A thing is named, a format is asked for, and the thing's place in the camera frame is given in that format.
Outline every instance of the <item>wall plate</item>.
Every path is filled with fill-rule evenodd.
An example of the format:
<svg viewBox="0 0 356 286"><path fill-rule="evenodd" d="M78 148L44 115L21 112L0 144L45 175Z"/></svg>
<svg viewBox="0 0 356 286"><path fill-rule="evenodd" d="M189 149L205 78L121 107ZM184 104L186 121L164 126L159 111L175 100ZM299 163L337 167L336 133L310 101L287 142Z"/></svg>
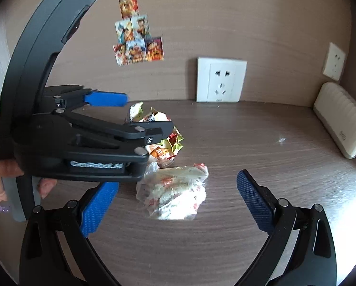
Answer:
<svg viewBox="0 0 356 286"><path fill-rule="evenodd" d="M197 102L239 102L247 61L198 58Z"/></svg>
<svg viewBox="0 0 356 286"><path fill-rule="evenodd" d="M345 58L346 54L337 45L330 43L323 74L339 81L345 64Z"/></svg>

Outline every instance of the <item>blue gripper pad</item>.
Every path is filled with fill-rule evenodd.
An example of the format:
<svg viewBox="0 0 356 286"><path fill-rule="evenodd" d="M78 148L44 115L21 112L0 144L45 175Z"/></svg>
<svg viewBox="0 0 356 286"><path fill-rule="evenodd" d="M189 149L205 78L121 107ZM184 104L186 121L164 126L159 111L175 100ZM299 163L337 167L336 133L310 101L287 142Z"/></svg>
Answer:
<svg viewBox="0 0 356 286"><path fill-rule="evenodd" d="M95 232L103 219L108 207L118 192L118 182L106 182L93 196L81 214L81 232L87 238L88 234Z"/></svg>
<svg viewBox="0 0 356 286"><path fill-rule="evenodd" d="M243 171L237 175L236 186L259 229L270 235L274 229L273 212Z"/></svg>
<svg viewBox="0 0 356 286"><path fill-rule="evenodd" d="M84 101L92 106L125 106L128 103L128 95L120 92L93 91L85 96Z"/></svg>

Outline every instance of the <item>silver bolt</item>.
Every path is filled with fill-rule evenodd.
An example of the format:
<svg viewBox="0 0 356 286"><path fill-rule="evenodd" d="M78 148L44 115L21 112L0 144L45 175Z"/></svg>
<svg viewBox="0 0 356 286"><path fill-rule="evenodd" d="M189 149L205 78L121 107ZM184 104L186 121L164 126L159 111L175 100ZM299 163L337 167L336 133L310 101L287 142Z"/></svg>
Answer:
<svg viewBox="0 0 356 286"><path fill-rule="evenodd" d="M134 152L137 154L137 155L140 155L140 156L145 156L148 154L147 150L144 149L143 147L136 147L134 149Z"/></svg>
<svg viewBox="0 0 356 286"><path fill-rule="evenodd" d="M315 209L317 212L322 212L324 210L324 208L320 204L315 204Z"/></svg>
<svg viewBox="0 0 356 286"><path fill-rule="evenodd" d="M77 206L77 201L76 200L71 200L71 201L68 201L67 203L67 207L70 208L70 209L73 209Z"/></svg>
<svg viewBox="0 0 356 286"><path fill-rule="evenodd" d="M287 207L289 205L289 202L288 202L288 200L281 198L281 199L279 199L279 204L282 207Z"/></svg>
<svg viewBox="0 0 356 286"><path fill-rule="evenodd" d="M141 126L136 126L135 129L138 131L138 132L143 132L145 131L145 128L141 127Z"/></svg>
<svg viewBox="0 0 356 286"><path fill-rule="evenodd" d="M35 214L39 213L40 211L41 211L41 206L40 205L35 206L34 209L33 209L33 212Z"/></svg>

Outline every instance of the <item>snack bag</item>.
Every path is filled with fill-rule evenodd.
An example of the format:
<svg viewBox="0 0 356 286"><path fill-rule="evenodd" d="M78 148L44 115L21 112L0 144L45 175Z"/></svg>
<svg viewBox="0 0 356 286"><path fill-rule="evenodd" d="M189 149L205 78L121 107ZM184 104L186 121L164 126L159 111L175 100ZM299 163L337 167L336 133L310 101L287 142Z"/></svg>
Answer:
<svg viewBox="0 0 356 286"><path fill-rule="evenodd" d="M157 162L152 162L137 183L136 198L153 219L191 220L206 199L207 178L208 168L203 163L160 169Z"/></svg>
<svg viewBox="0 0 356 286"><path fill-rule="evenodd" d="M160 122L171 120L165 113L159 112L154 108L147 114L144 114L142 109L143 102L136 103L130 107L131 122ZM178 129L174 127L173 132L167 139L162 140L158 144L146 146L150 154L149 162L158 162L161 168L166 168L173 163L174 158L179 150L183 147L181 141L183 136Z"/></svg>

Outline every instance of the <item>card collage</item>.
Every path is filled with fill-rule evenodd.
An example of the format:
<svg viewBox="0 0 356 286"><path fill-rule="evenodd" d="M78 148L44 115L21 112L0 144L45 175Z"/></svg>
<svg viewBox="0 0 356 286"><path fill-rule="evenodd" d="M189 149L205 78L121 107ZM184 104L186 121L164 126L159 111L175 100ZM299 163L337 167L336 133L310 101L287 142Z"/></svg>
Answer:
<svg viewBox="0 0 356 286"><path fill-rule="evenodd" d="M119 0L122 20L116 22L117 45L113 46L119 66L163 60L162 38L150 34L147 15L139 15L137 0Z"/></svg>

